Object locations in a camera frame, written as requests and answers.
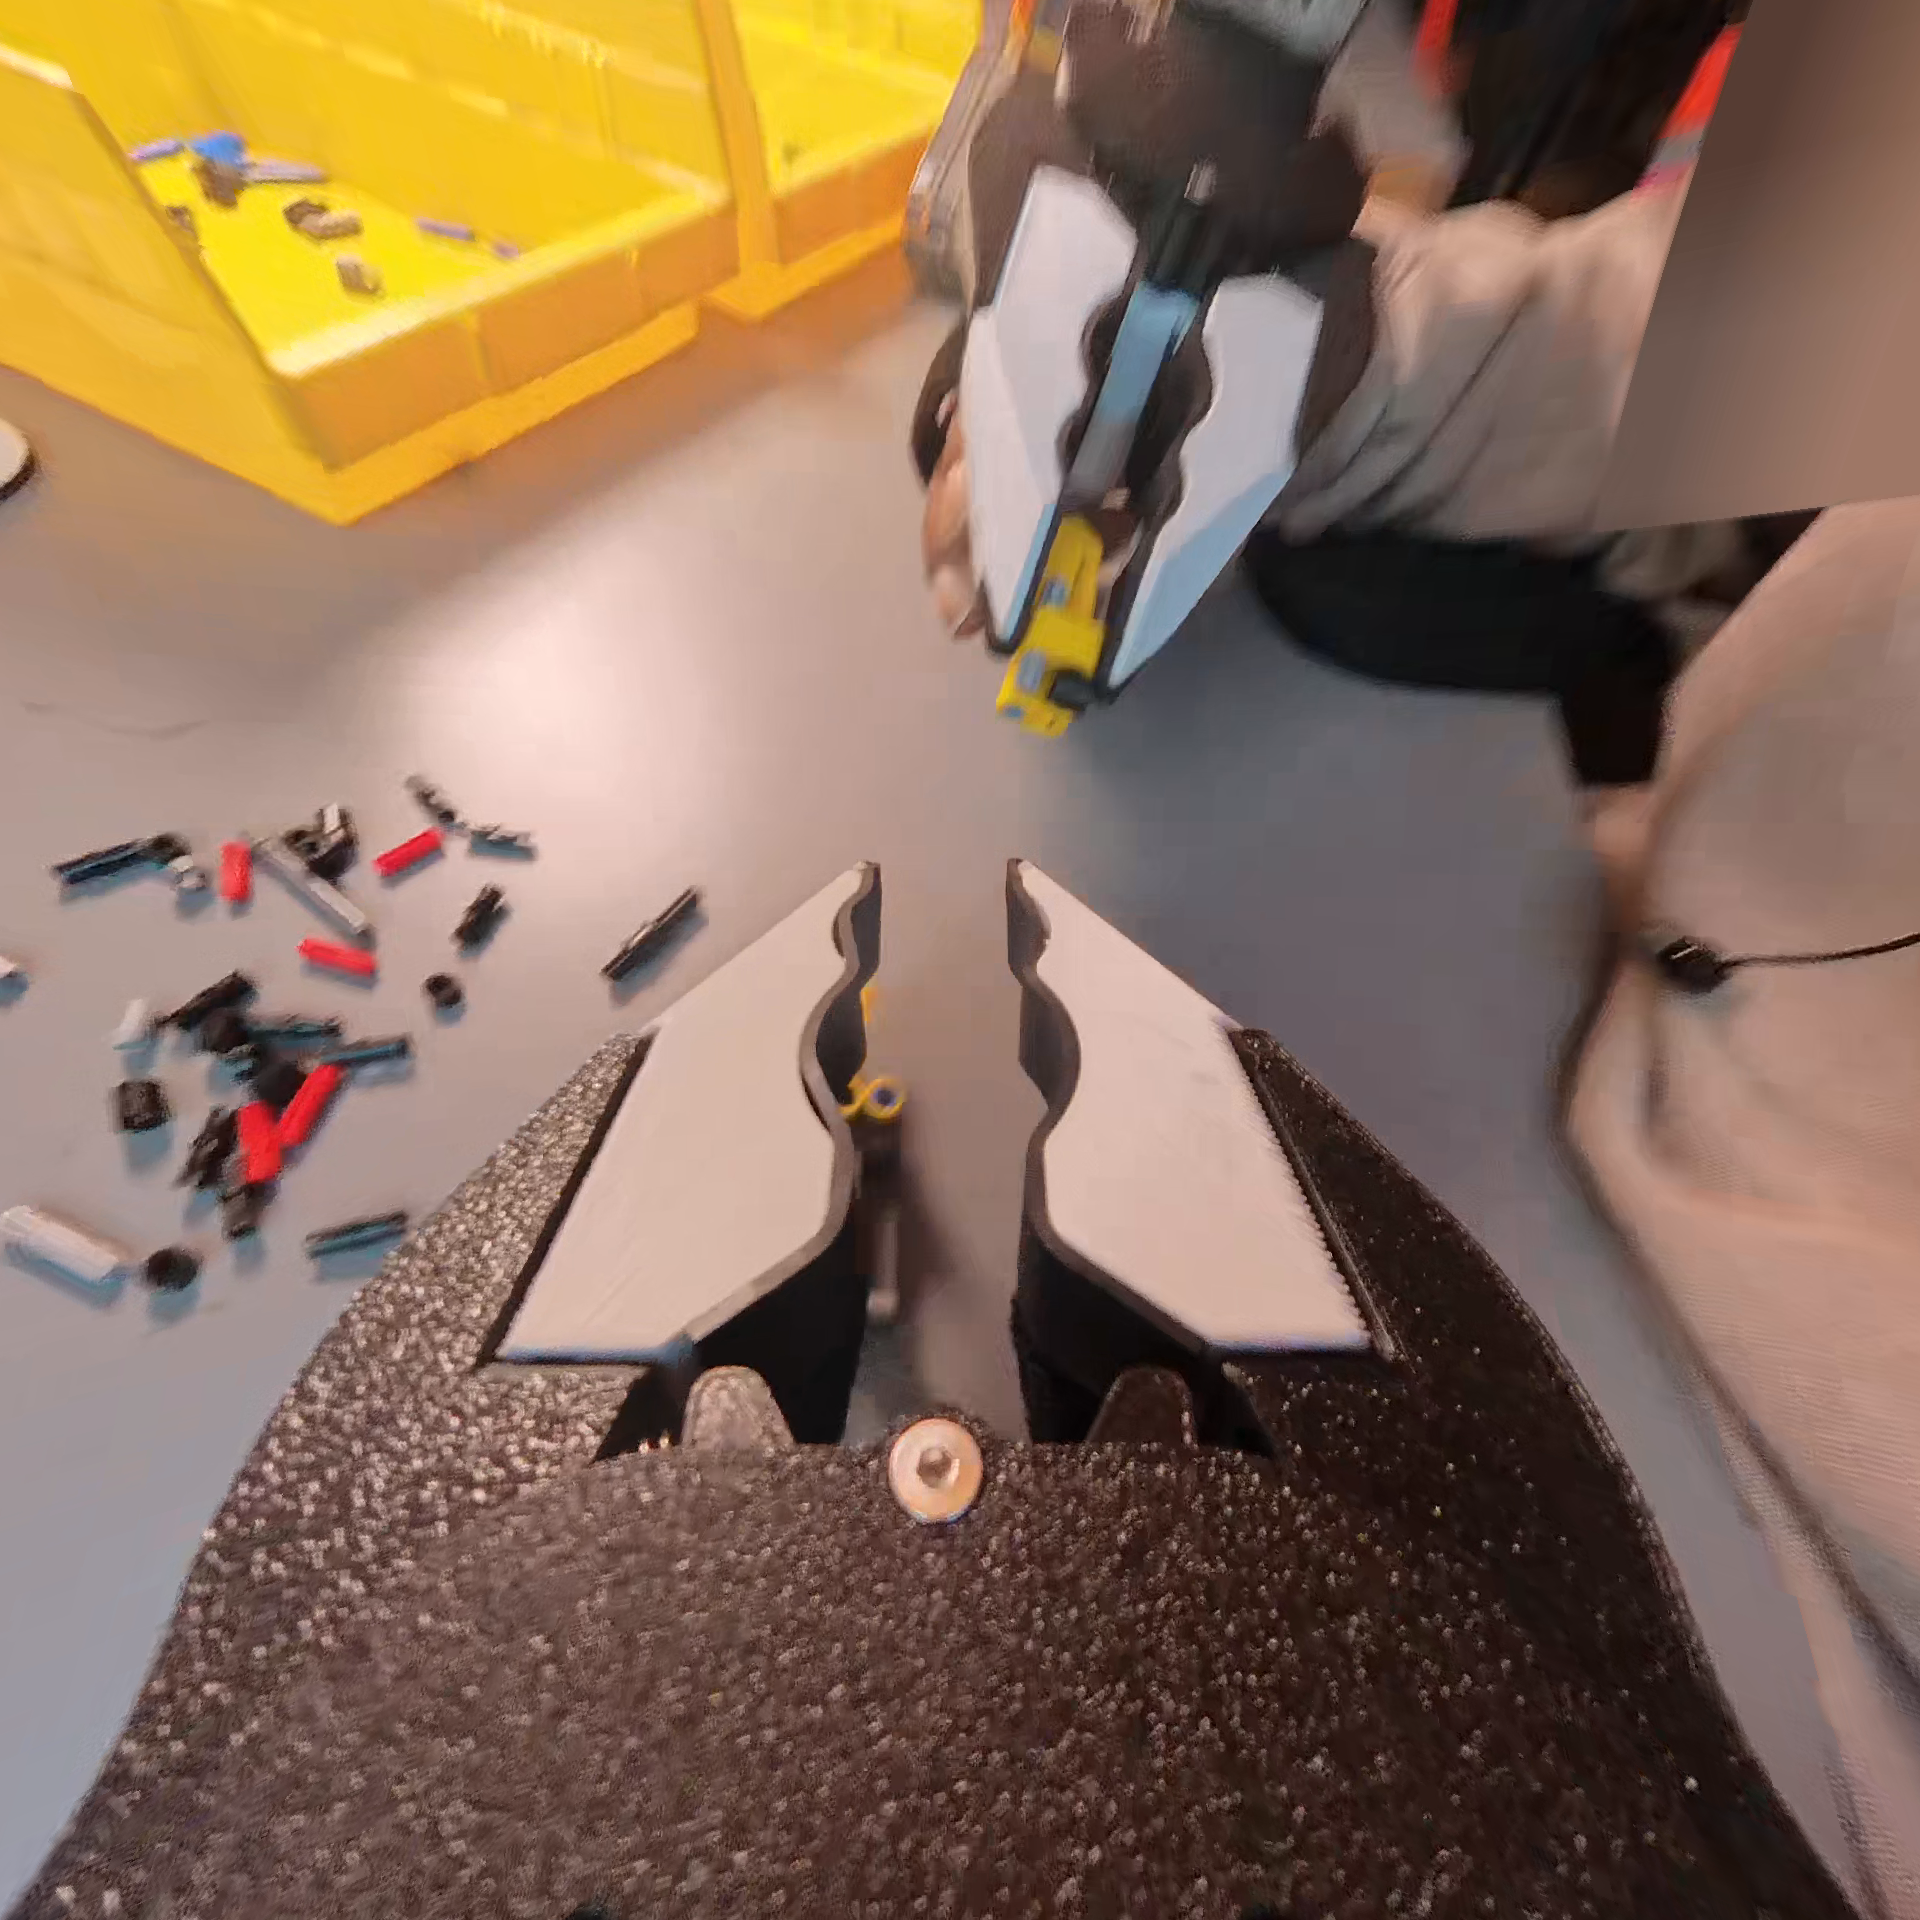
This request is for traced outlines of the grey desk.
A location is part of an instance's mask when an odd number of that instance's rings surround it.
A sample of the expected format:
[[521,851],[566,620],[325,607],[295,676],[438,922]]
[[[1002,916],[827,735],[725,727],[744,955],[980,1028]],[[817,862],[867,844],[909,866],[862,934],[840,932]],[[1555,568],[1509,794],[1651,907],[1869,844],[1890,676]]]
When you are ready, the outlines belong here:
[[881,862],[915,1300],[862,1416],[1019,1427],[1024,1138],[1006,862],[1282,1041],[1519,1285],[1668,1534],[1749,1738],[1844,1870],[1808,1642],[1555,1126],[1600,879],[1538,708],[1327,668],[1231,583],[1066,742],[920,583],[909,415],[945,313],[896,266],[736,329],[364,524],[6,378],[6,1203],[191,1237],[171,1131],[112,1126],[135,1000],[418,1028],[179,1308],[6,1258],[6,1909],[94,1789],[260,1421],[364,1268],[603,1041]]

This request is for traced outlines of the yellow plastic bin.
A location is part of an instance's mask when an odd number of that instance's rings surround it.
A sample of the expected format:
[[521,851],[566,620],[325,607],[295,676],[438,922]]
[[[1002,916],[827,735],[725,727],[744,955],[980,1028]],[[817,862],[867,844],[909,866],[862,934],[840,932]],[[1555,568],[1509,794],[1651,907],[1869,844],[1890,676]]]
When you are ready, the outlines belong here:
[[736,184],[736,321],[902,242],[909,184],[984,41],[980,0],[702,0]]
[[[6,3],[6,368],[325,521],[674,350],[736,274],[693,3]],[[252,306],[135,178],[242,135],[527,260],[421,302]]]

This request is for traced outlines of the small yellow building piece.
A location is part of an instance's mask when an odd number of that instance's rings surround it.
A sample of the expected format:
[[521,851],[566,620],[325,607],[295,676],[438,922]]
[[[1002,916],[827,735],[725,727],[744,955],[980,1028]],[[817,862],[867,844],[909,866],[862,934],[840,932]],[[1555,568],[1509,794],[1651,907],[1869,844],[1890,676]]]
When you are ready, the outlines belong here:
[[856,1268],[867,1279],[867,1322],[902,1313],[902,1114],[896,1073],[850,1080],[847,1123],[856,1138]]

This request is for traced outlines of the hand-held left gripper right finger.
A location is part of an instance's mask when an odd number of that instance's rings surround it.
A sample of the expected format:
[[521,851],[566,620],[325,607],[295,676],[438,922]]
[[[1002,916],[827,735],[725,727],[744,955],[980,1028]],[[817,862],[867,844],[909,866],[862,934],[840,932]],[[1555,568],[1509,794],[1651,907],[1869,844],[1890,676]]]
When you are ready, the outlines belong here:
[[1024,1145],[1012,1354],[1035,1442],[1085,1442],[1130,1373],[1169,1373],[1205,1435],[1249,1435],[1249,1384],[1380,1375],[1380,1313],[1300,1138],[1272,1045],[1006,862]]

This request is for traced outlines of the blue grey pieces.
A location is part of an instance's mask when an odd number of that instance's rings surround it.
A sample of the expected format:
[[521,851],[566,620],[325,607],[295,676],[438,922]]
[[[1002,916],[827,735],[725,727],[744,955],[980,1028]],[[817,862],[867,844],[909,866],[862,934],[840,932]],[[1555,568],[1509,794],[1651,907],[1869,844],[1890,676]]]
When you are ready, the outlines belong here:
[[527,260],[501,232],[385,208],[325,162],[252,150],[242,135],[146,136],[125,169],[214,281],[252,306],[421,302]]

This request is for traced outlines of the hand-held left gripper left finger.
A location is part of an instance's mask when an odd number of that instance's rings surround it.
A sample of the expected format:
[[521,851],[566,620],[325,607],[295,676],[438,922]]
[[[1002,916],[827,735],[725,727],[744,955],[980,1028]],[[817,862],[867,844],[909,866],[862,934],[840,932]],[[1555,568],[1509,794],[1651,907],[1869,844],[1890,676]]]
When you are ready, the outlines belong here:
[[638,1373],[652,1435],[736,1366],[790,1442],[847,1442],[867,1335],[847,1096],[881,902],[881,862],[847,866],[638,1036],[494,1322],[499,1366]]

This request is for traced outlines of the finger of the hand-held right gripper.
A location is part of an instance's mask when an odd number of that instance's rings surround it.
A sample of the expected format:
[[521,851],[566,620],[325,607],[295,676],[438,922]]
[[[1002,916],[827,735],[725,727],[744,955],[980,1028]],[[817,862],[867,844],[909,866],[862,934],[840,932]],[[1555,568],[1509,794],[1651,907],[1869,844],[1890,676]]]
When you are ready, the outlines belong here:
[[1002,276],[963,321],[960,437],[963,532],[987,636],[1012,652],[1066,513],[1071,456],[1098,388],[1091,321],[1134,296],[1138,232],[1103,184],[1043,162],[1024,178]]
[[1327,302],[1291,276],[1228,276],[1179,356],[1179,406],[1147,466],[1138,545],[1110,596],[1098,687],[1120,696],[1212,592],[1293,476],[1293,422]]

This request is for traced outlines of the person's torso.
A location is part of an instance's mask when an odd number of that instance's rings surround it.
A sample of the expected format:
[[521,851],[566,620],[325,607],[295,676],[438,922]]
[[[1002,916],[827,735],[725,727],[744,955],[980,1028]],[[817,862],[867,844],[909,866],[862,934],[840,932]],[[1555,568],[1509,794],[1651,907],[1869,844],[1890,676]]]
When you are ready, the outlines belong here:
[[1696,1000],[1656,934],[1808,955],[1920,922],[1920,501],[1844,501],[1690,658],[1589,840],[1622,955],[1565,1138],[1793,1597],[1840,1877],[1917,1915],[1920,989],[1917,946]]

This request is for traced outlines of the pile of black red pieces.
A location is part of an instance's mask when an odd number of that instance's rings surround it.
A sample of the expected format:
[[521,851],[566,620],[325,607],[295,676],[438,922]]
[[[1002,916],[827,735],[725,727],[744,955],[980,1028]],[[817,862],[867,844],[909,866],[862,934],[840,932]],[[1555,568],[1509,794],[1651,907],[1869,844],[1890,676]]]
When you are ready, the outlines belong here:
[[[372,873],[384,887],[413,879],[418,866],[435,866],[444,844],[462,844],[477,855],[527,862],[537,855],[531,833],[471,822],[435,783],[405,774],[413,801],[421,809],[421,828],[385,851],[372,855]],[[325,922],[325,934],[301,934],[301,969],[340,975],[340,982],[376,982],[376,922],[340,892],[340,879],[356,862],[356,822],[349,801],[317,801],[307,822],[288,822],[276,833],[235,833],[220,844],[220,862],[204,866],[187,833],[137,833],[124,844],[98,844],[79,855],[51,862],[56,894],[94,894],[125,879],[163,879],[179,907],[204,907],[207,894],[231,916],[252,907],[252,879],[270,873],[307,916]],[[660,916],[647,916],[603,964],[611,989],[625,989],[638,969],[652,969],[652,961],[707,916],[707,894],[686,887]],[[477,961],[499,945],[499,923],[509,922],[501,887],[479,887],[457,923],[449,955]],[[435,1022],[449,1022],[471,1007],[471,989],[457,969],[421,975],[421,1007]],[[171,1126],[165,1080],[156,1073],[163,1045],[179,1041],[207,1057],[214,1096],[204,1126],[187,1145],[179,1192],[204,1196],[227,1243],[250,1243],[281,1188],[288,1155],[311,1145],[331,1107],[354,1073],[376,1069],[413,1069],[418,1041],[400,1036],[349,1036],[340,1019],[295,1019],[267,1013],[252,969],[220,969],[199,993],[171,1007],[135,1000],[112,1036],[124,1073],[112,1086],[112,1126],[137,1145],[163,1138]],[[385,1212],[354,1212],[340,1224],[325,1224],[307,1237],[307,1258],[340,1258],[356,1247],[385,1247],[413,1224],[405,1209]],[[73,1291],[124,1291],[137,1279],[146,1291],[199,1291],[204,1256],[191,1243],[163,1243],[153,1256],[135,1256],[125,1243],[34,1209],[6,1209],[6,1258],[34,1268]]]

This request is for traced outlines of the person's right forearm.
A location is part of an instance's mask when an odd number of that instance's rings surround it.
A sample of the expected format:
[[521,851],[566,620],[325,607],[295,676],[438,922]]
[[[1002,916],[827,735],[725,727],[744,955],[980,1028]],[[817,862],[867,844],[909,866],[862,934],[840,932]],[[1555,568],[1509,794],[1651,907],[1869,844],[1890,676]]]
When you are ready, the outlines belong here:
[[1282,545],[1402,532],[1596,560],[1605,592],[1734,596],[1741,521],[1600,524],[1600,476],[1690,203],[1690,173],[1589,216],[1373,199],[1373,296],[1341,274],[1293,422],[1293,476],[1262,513]]

